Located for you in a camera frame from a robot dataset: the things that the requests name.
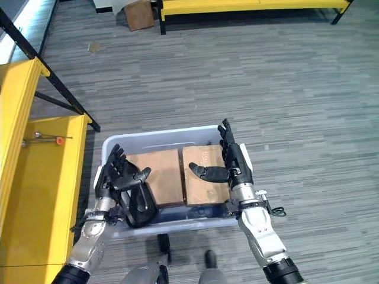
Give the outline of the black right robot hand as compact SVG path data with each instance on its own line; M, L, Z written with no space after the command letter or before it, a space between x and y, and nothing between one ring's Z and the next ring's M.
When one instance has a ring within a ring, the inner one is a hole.
M189 168L198 178L206 182L228 183L231 188L243 183L253 184L252 171L243 156L240 145L235 142L228 119L225 118L217 129L221 136L221 156L225 167L204 167L191 162Z

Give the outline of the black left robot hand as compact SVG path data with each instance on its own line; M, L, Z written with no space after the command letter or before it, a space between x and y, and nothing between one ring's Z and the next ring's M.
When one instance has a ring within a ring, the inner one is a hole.
M116 144L99 172L95 184L95 197L116 200L119 192L125 192L145 183L151 171L150 167L139 170L127 160L124 149Z

